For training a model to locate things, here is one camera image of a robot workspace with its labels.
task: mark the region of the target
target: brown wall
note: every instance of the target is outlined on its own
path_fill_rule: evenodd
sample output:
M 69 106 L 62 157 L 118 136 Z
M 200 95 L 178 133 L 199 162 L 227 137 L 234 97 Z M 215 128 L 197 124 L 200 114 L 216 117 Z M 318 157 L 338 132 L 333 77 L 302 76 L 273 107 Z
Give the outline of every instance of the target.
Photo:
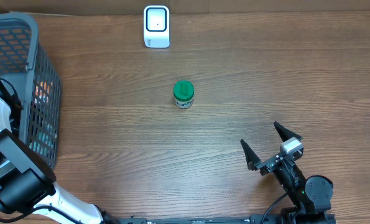
M 150 4 L 172 14 L 370 10 L 370 0 L 0 0 L 0 10 L 67 15 L 142 14 Z

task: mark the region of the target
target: green lid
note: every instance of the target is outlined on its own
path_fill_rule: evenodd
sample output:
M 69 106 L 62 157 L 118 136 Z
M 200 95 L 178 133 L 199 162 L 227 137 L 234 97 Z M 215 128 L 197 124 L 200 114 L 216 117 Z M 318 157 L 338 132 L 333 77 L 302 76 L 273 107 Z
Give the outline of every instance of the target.
M 193 87 L 193 84 L 187 80 L 180 80 L 173 87 L 173 96 L 181 102 L 191 100 L 194 94 L 195 89 Z

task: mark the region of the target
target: plastic basket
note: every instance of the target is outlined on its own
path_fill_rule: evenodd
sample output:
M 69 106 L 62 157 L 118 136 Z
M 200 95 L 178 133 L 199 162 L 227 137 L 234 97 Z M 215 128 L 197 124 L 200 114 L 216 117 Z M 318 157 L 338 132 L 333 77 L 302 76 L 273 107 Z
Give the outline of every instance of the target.
M 19 139 L 54 168 L 62 87 L 38 38 L 30 16 L 0 14 L 0 77 L 14 85 L 22 101 Z

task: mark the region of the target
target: wooden tabletop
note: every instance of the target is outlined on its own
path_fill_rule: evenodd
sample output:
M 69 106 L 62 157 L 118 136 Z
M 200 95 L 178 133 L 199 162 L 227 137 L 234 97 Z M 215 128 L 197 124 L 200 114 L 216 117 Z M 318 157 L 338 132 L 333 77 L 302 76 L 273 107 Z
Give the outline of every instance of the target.
M 168 49 L 144 46 L 142 16 L 36 20 L 63 84 L 55 173 L 80 199 L 116 217 L 263 213 L 284 190 L 240 139 L 267 159 L 278 121 L 304 137 L 305 177 L 334 182 L 338 223 L 370 223 L 370 11 L 172 15 Z

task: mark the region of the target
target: perforated basket wall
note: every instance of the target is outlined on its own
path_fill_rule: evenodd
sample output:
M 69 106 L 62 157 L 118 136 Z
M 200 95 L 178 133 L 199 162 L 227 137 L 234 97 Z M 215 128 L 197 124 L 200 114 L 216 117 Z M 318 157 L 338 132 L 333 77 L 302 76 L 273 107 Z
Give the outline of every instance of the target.
M 37 24 L 26 14 L 0 14 L 0 77 L 22 101 L 19 139 L 54 168 L 62 87 L 39 44 Z

